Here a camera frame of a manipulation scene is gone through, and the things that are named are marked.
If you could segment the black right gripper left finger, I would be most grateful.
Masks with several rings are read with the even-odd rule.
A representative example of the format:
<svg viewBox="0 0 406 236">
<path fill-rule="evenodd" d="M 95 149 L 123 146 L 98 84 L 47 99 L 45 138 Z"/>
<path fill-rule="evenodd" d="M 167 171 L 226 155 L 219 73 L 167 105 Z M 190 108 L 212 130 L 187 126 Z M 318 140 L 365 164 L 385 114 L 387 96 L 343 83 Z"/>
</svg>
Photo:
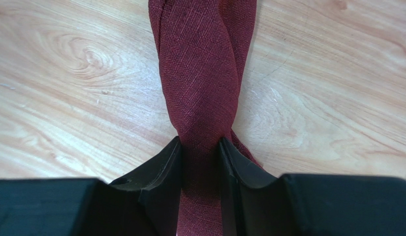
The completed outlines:
<svg viewBox="0 0 406 236">
<path fill-rule="evenodd" d="M 179 137 L 110 185 L 129 194 L 123 217 L 127 235 L 175 236 L 182 185 Z"/>
</svg>

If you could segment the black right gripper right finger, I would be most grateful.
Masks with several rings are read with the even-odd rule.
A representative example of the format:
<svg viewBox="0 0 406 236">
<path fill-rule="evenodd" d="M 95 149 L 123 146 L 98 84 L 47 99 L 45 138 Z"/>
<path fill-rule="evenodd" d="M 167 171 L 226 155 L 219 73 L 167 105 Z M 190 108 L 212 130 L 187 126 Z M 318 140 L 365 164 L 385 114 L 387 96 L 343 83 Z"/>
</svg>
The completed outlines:
<svg viewBox="0 0 406 236">
<path fill-rule="evenodd" d="M 222 231 L 225 236 L 296 236 L 283 179 L 243 156 L 226 138 L 219 143 Z"/>
</svg>

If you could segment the dark red cloth napkin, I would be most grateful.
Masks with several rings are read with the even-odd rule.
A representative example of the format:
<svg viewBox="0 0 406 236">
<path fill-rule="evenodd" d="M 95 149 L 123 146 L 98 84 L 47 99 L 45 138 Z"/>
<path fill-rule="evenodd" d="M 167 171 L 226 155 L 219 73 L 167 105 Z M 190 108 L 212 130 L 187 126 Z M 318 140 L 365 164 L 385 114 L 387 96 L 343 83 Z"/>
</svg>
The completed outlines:
<svg viewBox="0 0 406 236">
<path fill-rule="evenodd" d="M 169 118 L 182 153 L 177 234 L 220 236 L 220 139 L 232 130 L 253 35 L 254 0 L 151 0 L 149 18 Z"/>
</svg>

